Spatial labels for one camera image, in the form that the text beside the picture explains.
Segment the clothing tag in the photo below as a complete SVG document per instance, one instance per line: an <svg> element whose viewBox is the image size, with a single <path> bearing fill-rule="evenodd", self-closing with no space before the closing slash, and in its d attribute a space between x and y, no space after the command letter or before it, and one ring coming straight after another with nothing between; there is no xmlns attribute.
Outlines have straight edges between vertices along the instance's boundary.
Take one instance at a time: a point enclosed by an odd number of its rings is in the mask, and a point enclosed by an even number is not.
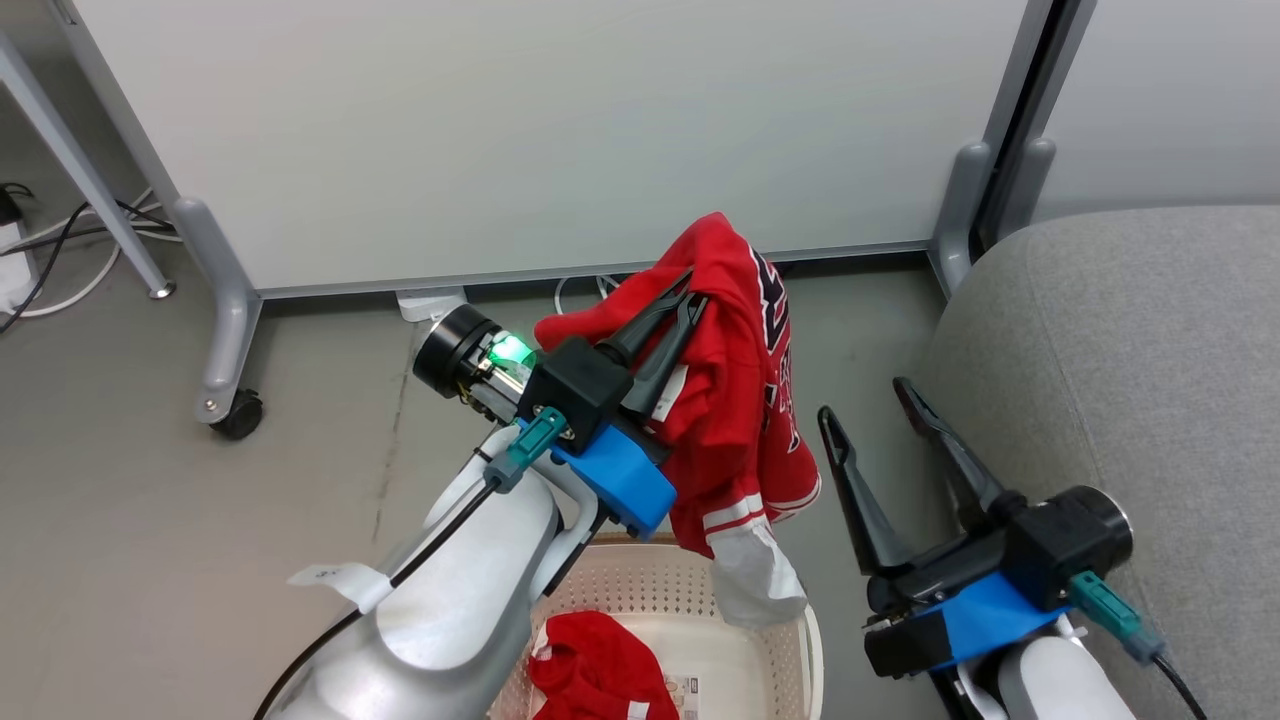
<svg viewBox="0 0 1280 720"><path fill-rule="evenodd" d="M671 372L671 379L667 380L667 387L662 388L662 396L658 397L658 405L653 409L653 419L659 423L667 421L667 415L671 413L672 406L676 405L676 400L680 398L680 393L685 389L685 380L689 378L689 365L680 364Z"/></svg>
<svg viewBox="0 0 1280 720"><path fill-rule="evenodd" d="M698 720L698 678L694 675L663 675L671 702L676 703L680 720Z"/></svg>

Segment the metal frame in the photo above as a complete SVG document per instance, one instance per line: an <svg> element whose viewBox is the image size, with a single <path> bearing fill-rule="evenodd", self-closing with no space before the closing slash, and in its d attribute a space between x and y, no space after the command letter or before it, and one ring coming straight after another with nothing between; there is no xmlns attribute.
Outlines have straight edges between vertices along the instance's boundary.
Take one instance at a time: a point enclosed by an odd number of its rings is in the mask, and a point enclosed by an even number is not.
<svg viewBox="0 0 1280 720"><path fill-rule="evenodd" d="M125 145L128 145L134 160L137 160L138 167L156 188L156 196L169 210L170 217L182 232L187 247L214 288L216 323L201 393L196 404L196 416L202 423L216 423L227 415L244 366L244 357L252 342L262 301L266 299L429 288L462 283L522 282L563 277L566 274L590 275L640 269L639 265L634 264L617 264L557 270L256 290L236 259L234 251L219 229L209 208L200 199L179 197L159 155L147 140L141 123L129 108L128 100L111 76L106 60L102 58L93 38L84 29L76 8L65 0L46 1L54 14L63 20L63 27L77 60L84 69L86 76L88 76L91 85L119 129ZM777 252L769 254L769 258L778 261L794 261L923 251L927 254L938 275L943 295L950 299L972 266L969 237L974 227L974 220L978 217L983 199L988 195L989 179L997 163L997 150L1002 149L1006 143L1011 126L1018 117L1024 86L1032 79L1029 78L1029 73L1033 69L1033 58L1042 42L1042 35L1051 18L1051 9L1055 1L1062 3L1064 0L1028 0L1021 24L1010 50L1004 78L992 105L987 128L980 141L965 145L956 154L938 211L933 237L923 241Z"/></svg>
<svg viewBox="0 0 1280 720"><path fill-rule="evenodd" d="M1046 32L1052 32L1057 24L1064 3L1089 4L1088 12L1092 13L1092 5L1096 0L1028 0L1023 22L1009 53L1005 76L1000 82L1000 90L996 91L996 101L991 108L987 129L980 141L966 145L956 152L942 208L938 210L938 223L933 229L928 250L929 263L933 265L942 292L948 300L973 266L969 238L978 220L979 210L983 209L983 201L991 195L991 186L1009 179L1009 173L1001 172L997 168L997 161L1010 158L1007 147L1020 145L1016 143L1016 138L1024 137L1018 135L1018 129L1020 118L1028 115L1027 99L1030 95L1027 88L1038 82L1036 72L1038 67L1043 67L1038 63L1037 51L1046 42ZM1084 14L1084 20L1088 20L1088 13ZM1083 31L1082 23L1079 32L1083 33ZM1074 56L1074 46L1061 67L1061 77L1056 87L1061 87L1061 79L1066 77L1071 56ZM1056 96L1055 88L1052 97ZM1051 109L1052 101L1043 111L1046 122ZM1043 127L1044 123L1041 122L1039 128L1043 129ZM1033 204L1038 195L1039 186L1030 196Z"/></svg>
<svg viewBox="0 0 1280 720"><path fill-rule="evenodd" d="M1059 12L1041 41L1039 61L1027 78L1021 111L1014 118L1009 142L974 225L986 247L1032 223L1041 190L1057 154L1057 145L1043 137L1044 126L1097 8L1097 0L1059 1Z"/></svg>
<svg viewBox="0 0 1280 720"><path fill-rule="evenodd" d="M164 277L164 273L156 266L151 254L133 232L133 225L115 205L115 197L111 196L106 182L93 169L84 150L76 142L67 123L63 122L58 110L54 109L54 104L31 73L27 61L22 59L18 49L9 40L9 35L3 29L0 29L0 81L13 94L18 106L36 127L36 132L45 140L67 174L72 177L90 205L97 211L97 217L106 225L111 237L120 243L124 255L133 263L134 269L142 275L142 281L147 283L151 297L155 300L169 297L177 286Z"/></svg>

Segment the caster wheel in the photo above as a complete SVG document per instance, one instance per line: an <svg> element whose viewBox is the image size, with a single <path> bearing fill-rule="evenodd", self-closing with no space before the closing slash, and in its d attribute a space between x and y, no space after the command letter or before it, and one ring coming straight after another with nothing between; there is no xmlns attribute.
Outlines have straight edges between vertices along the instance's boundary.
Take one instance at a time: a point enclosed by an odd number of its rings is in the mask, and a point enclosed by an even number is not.
<svg viewBox="0 0 1280 720"><path fill-rule="evenodd" d="M211 428L228 439L244 439L262 421L262 400L252 389L237 389L227 416Z"/></svg>

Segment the red cloth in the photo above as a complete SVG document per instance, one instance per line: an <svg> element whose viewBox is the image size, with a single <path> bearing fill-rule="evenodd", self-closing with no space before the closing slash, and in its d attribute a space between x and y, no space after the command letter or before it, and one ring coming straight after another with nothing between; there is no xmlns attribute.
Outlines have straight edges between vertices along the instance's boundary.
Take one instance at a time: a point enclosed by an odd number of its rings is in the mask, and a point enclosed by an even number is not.
<svg viewBox="0 0 1280 720"><path fill-rule="evenodd" d="M653 651L617 620L586 610L556 615L545 630L549 656L529 659L529 679L547 696L534 720L680 720ZM634 712L636 702L648 712Z"/></svg>
<svg viewBox="0 0 1280 720"><path fill-rule="evenodd" d="M714 213L608 300L552 315L534 334L548 350L571 334L598 342L690 265L691 290L712 301L685 350L684 389L666 421L652 427L673 448L662 470L676 487L676 538L712 557L707 536L790 516L817 498L822 483L792 411L790 306L777 269Z"/></svg>

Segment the power strip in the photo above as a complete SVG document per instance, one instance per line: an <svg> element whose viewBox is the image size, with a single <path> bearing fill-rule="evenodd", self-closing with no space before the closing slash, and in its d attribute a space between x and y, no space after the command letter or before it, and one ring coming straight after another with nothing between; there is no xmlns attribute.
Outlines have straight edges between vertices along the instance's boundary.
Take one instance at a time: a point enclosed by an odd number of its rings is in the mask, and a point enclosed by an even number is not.
<svg viewBox="0 0 1280 720"><path fill-rule="evenodd" d="M0 225L0 250L22 242L22 223ZM0 256L0 313L12 313L36 287L36 259L28 252Z"/></svg>

